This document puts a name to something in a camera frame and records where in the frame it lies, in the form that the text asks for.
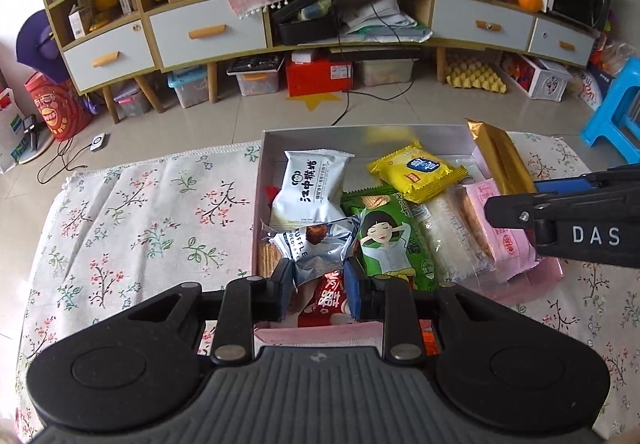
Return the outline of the yellow snack packet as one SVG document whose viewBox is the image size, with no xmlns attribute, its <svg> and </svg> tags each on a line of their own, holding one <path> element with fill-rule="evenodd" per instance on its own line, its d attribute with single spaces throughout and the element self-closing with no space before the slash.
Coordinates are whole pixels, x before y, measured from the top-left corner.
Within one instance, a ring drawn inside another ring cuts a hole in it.
<svg viewBox="0 0 640 444">
<path fill-rule="evenodd" d="M 469 176 L 465 167 L 434 156 L 418 141 L 370 162 L 367 170 L 414 204 L 423 204 Z"/>
</svg>

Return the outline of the white decorated box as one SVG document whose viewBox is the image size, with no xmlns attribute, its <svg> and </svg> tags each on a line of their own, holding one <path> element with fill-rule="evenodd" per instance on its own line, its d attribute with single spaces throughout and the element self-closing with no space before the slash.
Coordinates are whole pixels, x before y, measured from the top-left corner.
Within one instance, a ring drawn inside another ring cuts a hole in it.
<svg viewBox="0 0 640 444">
<path fill-rule="evenodd" d="M 572 75 L 560 64 L 502 52 L 498 66 L 532 100 L 559 103 Z"/>
</svg>

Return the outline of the silver blue snack packet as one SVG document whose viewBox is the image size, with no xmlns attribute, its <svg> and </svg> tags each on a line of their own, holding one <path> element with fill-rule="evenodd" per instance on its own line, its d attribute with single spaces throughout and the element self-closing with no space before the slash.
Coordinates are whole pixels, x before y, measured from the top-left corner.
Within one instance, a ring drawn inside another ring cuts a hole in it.
<svg viewBox="0 0 640 444">
<path fill-rule="evenodd" d="M 281 256 L 293 262 L 294 284 L 300 287 L 325 274 L 343 271 L 358 230 L 359 221 L 349 216 L 292 230 L 273 230 L 268 234 L 268 240 L 278 248 Z"/>
</svg>

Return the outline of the clear cracker packet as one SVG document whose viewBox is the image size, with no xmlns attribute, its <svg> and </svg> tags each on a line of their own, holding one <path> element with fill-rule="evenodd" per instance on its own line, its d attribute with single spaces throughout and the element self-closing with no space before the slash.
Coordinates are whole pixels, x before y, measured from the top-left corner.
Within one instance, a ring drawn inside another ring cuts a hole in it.
<svg viewBox="0 0 640 444">
<path fill-rule="evenodd" d="M 281 259 L 282 254 L 277 246 L 270 242 L 261 242 L 258 245 L 257 274 L 265 278 L 270 277 Z"/>
</svg>

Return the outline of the white sandwich cake packet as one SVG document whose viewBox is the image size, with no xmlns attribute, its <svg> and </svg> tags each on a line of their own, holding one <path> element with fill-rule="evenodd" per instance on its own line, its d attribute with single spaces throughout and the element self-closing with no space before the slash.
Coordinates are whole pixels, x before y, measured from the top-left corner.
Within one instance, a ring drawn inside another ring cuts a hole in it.
<svg viewBox="0 0 640 444">
<path fill-rule="evenodd" d="M 423 204 L 412 204 L 411 213 L 434 258 L 440 282 L 465 282 L 488 276 L 494 260 L 480 248 L 462 212 L 462 187 L 454 186 Z"/>
</svg>

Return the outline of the red white snack packet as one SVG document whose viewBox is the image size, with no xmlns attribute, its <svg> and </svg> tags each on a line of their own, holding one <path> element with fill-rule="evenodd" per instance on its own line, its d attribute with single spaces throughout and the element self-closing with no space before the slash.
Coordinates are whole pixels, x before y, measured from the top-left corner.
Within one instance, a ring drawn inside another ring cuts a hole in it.
<svg viewBox="0 0 640 444">
<path fill-rule="evenodd" d="M 297 326 L 314 328 L 348 325 L 351 322 L 342 272 L 324 274 L 317 280 L 311 300 L 299 313 Z"/>
</svg>

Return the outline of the white biscuit packet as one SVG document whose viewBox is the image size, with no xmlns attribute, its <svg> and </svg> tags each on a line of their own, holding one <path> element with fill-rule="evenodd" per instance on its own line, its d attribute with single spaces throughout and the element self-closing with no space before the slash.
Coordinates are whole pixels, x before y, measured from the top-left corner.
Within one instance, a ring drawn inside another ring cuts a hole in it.
<svg viewBox="0 0 640 444">
<path fill-rule="evenodd" d="M 270 225 L 302 227 L 343 219 L 340 203 L 350 152 L 287 150 L 280 192 L 273 199 Z"/>
</svg>

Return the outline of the wooden TV cabinet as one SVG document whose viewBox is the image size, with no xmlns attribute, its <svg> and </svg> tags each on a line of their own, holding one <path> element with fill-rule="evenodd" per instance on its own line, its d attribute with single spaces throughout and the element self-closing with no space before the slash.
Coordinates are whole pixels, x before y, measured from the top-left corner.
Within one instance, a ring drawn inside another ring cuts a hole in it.
<svg viewBox="0 0 640 444">
<path fill-rule="evenodd" d="M 582 67 L 596 35 L 533 4 L 498 0 L 291 0 L 239 18 L 228 0 L 43 0 L 66 78 L 107 92 L 155 71 L 301 48 L 362 46 L 401 53 L 434 48 L 513 52 Z"/>
</svg>

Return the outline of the gold snack bar packet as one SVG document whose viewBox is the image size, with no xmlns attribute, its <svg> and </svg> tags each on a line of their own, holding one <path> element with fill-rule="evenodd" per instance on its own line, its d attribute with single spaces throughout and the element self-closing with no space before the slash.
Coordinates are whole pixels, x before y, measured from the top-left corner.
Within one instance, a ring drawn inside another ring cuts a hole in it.
<svg viewBox="0 0 640 444">
<path fill-rule="evenodd" d="M 534 181 L 506 131 L 484 121 L 468 119 L 466 124 L 501 195 L 536 193 Z"/>
</svg>

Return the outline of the pink snack packet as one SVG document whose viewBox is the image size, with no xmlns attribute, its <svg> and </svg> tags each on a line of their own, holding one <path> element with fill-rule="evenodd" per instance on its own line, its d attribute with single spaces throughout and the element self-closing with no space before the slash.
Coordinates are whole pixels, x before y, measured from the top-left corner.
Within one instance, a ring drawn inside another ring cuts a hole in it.
<svg viewBox="0 0 640 444">
<path fill-rule="evenodd" d="M 536 250 L 524 230 L 492 227 L 485 216 L 489 198 L 499 196 L 492 178 L 462 186 L 462 212 L 480 248 L 494 261 L 496 279 L 507 282 L 538 264 Z"/>
</svg>

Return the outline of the green snack packet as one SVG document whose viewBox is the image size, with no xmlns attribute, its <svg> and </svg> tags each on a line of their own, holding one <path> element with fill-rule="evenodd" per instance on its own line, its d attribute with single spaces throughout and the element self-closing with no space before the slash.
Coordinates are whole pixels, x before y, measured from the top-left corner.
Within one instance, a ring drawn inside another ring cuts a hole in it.
<svg viewBox="0 0 640 444">
<path fill-rule="evenodd" d="M 341 206 L 359 221 L 359 254 L 368 276 L 390 275 L 415 290 L 434 289 L 434 259 L 400 193 L 384 187 L 360 190 L 344 196 Z"/>
</svg>

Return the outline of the pink cardboard box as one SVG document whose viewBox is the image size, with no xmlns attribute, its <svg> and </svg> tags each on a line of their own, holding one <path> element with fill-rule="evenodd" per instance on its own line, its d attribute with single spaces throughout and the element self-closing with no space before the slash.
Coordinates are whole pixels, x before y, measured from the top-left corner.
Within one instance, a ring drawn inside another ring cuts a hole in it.
<svg viewBox="0 0 640 444">
<path fill-rule="evenodd" d="M 269 275 L 294 265 L 280 323 L 260 346 L 378 346 L 358 277 L 416 289 L 457 282 L 521 305 L 563 278 L 520 230 L 491 227 L 495 179 L 464 126 L 332 126 L 268 131 L 258 170 L 254 257 Z"/>
</svg>

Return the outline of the white shopping bag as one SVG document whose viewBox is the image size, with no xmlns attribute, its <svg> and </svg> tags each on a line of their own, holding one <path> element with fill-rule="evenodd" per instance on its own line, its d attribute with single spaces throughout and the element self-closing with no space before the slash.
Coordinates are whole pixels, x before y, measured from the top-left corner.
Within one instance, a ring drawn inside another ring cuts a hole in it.
<svg viewBox="0 0 640 444">
<path fill-rule="evenodd" d="M 6 88 L 1 92 L 0 110 L 0 172 L 5 174 L 13 169 L 28 149 L 28 138 L 24 132 L 21 109 L 14 100 L 13 91 Z"/>
</svg>

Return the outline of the red storage box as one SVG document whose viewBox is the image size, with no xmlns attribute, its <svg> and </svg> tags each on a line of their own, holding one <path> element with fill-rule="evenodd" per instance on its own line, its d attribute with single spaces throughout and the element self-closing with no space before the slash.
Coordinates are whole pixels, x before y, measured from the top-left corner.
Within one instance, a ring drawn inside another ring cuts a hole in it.
<svg viewBox="0 0 640 444">
<path fill-rule="evenodd" d="M 287 60 L 285 73 L 290 97 L 349 91 L 354 78 L 352 63 L 331 62 L 323 57 L 308 64 Z"/>
</svg>

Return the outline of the yellow egg tray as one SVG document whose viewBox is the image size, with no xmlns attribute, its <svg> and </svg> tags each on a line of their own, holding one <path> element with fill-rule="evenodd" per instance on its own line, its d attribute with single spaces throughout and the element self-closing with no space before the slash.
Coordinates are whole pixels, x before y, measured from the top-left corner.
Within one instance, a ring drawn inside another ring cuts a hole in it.
<svg viewBox="0 0 640 444">
<path fill-rule="evenodd" d="M 448 56 L 445 76 L 448 86 L 454 89 L 477 89 L 497 94 L 506 92 L 506 84 L 494 68 L 473 56 L 463 54 Z"/>
</svg>

